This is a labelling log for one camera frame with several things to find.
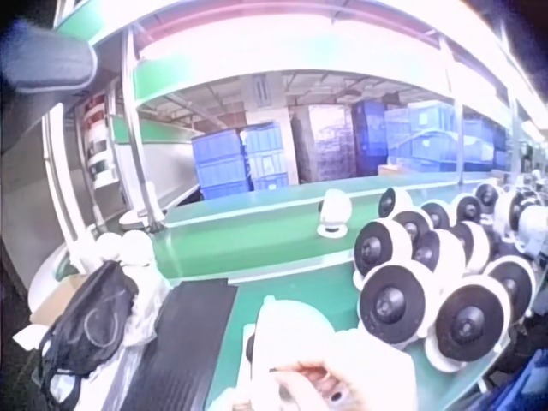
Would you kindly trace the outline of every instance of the black bag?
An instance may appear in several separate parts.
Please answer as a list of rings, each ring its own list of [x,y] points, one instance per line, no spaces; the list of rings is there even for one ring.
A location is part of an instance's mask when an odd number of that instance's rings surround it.
[[[135,282],[114,261],[104,263],[76,291],[39,346],[42,354],[45,344],[51,344],[38,368],[40,390],[51,407],[76,407],[81,379],[112,358],[122,343],[138,292]],[[60,374],[74,376],[74,387],[62,402],[50,388],[53,377]]]

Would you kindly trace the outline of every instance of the black rubber mat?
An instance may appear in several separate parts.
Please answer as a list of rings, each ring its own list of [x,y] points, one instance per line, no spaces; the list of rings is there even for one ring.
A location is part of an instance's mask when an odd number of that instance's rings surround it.
[[[182,283],[168,295],[122,411],[204,409],[236,287]]]

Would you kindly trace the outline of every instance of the ceiling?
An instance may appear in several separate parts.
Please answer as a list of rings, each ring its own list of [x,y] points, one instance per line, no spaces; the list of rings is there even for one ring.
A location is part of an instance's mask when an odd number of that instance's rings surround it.
[[[352,104],[362,99],[380,99],[393,92],[399,92],[402,104],[440,98],[418,87],[362,74],[283,72],[283,84],[289,107]],[[200,119],[218,119],[221,115],[242,111],[244,103],[238,77],[173,92],[140,107],[143,117],[185,126]]]

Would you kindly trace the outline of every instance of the green panel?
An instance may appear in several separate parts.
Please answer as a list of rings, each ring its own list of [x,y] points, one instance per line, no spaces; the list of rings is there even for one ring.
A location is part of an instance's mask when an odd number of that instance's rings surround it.
[[[105,11],[109,0],[88,0],[59,25],[57,30],[84,41],[91,41],[96,38],[99,32],[104,31],[108,23],[108,15]]]
[[[465,173],[466,180],[488,178],[487,173]],[[192,218],[207,217],[223,212],[245,210],[252,207],[273,206],[288,201],[308,200],[323,197],[328,188],[338,188],[345,193],[359,193],[366,190],[382,189],[390,186],[408,186],[411,184],[428,184],[434,182],[455,182],[455,173],[414,173],[400,176],[371,176],[336,180],[333,182],[315,182],[290,186],[277,190],[263,190],[252,193],[231,195],[222,199],[201,201],[188,204],[169,211],[165,222],[180,223]]]
[[[179,55],[140,63],[134,72],[137,104],[195,85],[195,67],[189,57]]]
[[[113,117],[114,141],[117,144],[129,144],[128,126],[122,117]],[[140,134],[143,144],[176,144],[188,143],[194,136],[201,135],[199,131],[153,122],[139,120]]]
[[[464,191],[474,185],[465,185]],[[457,185],[410,191],[415,204],[451,200]],[[378,195],[352,200],[348,234],[333,241],[319,236],[318,205],[305,204],[181,225],[154,236],[158,268],[167,278],[194,277],[277,265],[349,250],[360,229],[378,217]]]

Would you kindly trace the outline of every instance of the hand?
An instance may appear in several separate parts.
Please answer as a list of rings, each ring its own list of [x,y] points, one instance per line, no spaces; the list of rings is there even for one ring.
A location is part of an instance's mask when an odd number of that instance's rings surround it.
[[[417,409],[414,364],[407,354],[360,330],[340,331],[312,351],[272,374],[300,410]]]

